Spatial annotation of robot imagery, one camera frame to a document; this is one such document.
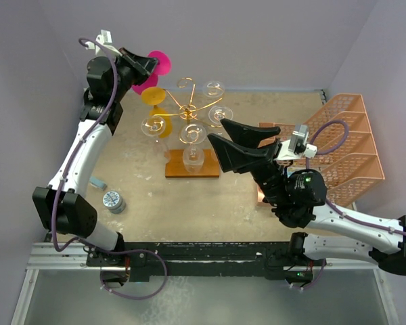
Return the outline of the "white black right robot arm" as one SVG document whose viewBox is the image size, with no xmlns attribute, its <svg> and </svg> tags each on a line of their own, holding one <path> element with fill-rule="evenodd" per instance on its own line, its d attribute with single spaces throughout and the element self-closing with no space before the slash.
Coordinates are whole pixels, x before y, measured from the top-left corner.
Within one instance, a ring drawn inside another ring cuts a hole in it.
<svg viewBox="0 0 406 325">
<path fill-rule="evenodd" d="M 295 265 L 327 258 L 353 259 L 377 265 L 381 270 L 406 276 L 406 215 L 385 219 L 342 208 L 328 199 L 322 174 L 305 167 L 288 173 L 282 161 L 319 154 L 308 139 L 306 125 L 295 127 L 286 141 L 275 139 L 279 127 L 252 127 L 224 118 L 228 138 L 216 133 L 207 138 L 223 172 L 251 174 L 279 221 L 288 228 L 313 228 L 334 233 L 331 239 L 295 233 L 287 249 Z"/>
</svg>

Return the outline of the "clear wine glass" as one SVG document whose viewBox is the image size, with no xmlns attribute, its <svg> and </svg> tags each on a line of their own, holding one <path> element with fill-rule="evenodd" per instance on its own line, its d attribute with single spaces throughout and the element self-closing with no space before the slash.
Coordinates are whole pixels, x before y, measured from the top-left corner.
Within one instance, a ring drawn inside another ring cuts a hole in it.
<svg viewBox="0 0 406 325">
<path fill-rule="evenodd" d="M 166 131 L 166 122 L 161 116 L 149 116 L 141 122 L 142 132 L 154 142 L 154 150 L 157 157 L 164 163 L 171 159 L 167 143 L 162 138 Z"/>
<path fill-rule="evenodd" d="M 224 92 L 224 84 L 220 81 L 208 81 L 202 86 L 202 93 L 208 98 L 221 98 L 224 95 Z"/>
<path fill-rule="evenodd" d="M 180 132 L 179 139 L 186 145 L 182 153 L 183 165 L 190 174 L 198 173 L 204 165 L 205 153 L 201 145 L 206 137 L 205 128 L 196 123 L 187 124 Z"/>
<path fill-rule="evenodd" d="M 231 120 L 233 118 L 233 111 L 232 109 L 226 107 L 226 106 L 213 106 L 209 111 L 208 111 L 208 118 L 210 121 L 210 126 L 219 128 L 222 126 L 221 121 L 224 118 L 227 118 Z"/>
</svg>

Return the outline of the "pink plastic goblet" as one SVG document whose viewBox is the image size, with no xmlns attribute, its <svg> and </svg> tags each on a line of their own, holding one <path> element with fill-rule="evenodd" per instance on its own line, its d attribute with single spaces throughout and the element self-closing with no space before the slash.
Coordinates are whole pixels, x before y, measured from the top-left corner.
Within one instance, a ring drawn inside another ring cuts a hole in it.
<svg viewBox="0 0 406 325">
<path fill-rule="evenodd" d="M 150 77 L 141 85 L 133 85 L 132 90 L 141 95 L 141 93 L 149 87 L 155 87 L 158 84 L 158 77 L 168 74 L 171 71 L 171 60 L 170 58 L 162 51 L 152 51 L 148 54 L 149 58 L 156 58 L 158 64 L 156 65 L 153 73 Z"/>
</svg>

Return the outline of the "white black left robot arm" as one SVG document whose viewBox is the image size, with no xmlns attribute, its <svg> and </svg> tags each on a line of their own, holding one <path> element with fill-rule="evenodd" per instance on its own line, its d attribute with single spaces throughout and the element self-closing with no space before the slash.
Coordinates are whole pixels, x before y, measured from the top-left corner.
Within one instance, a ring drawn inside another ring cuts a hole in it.
<svg viewBox="0 0 406 325">
<path fill-rule="evenodd" d="M 157 81 L 160 65 L 155 56 L 137 56 L 125 48 L 111 58 L 90 60 L 76 137 L 59 171 L 47 186 L 37 187 L 32 193 L 46 230 L 53 235 L 74 235 L 102 249 L 102 258 L 110 265 L 125 260 L 123 237 L 98 221 L 97 211 L 86 201 L 85 193 L 99 155 L 122 116 L 121 100 L 133 86 Z"/>
</svg>

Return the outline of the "orange plastic goblet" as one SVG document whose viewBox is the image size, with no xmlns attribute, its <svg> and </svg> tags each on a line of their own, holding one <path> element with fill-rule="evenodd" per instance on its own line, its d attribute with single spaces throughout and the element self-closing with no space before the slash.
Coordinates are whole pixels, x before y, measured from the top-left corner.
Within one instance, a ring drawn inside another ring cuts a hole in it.
<svg viewBox="0 0 406 325">
<path fill-rule="evenodd" d="M 166 131 L 162 135 L 163 139 L 167 138 L 173 129 L 170 116 L 166 110 L 159 107 L 159 104 L 165 100 L 165 97 L 166 91 L 160 87 L 149 87 L 141 93 L 143 103 L 152 107 L 149 116 L 161 116 L 166 122 Z"/>
</svg>

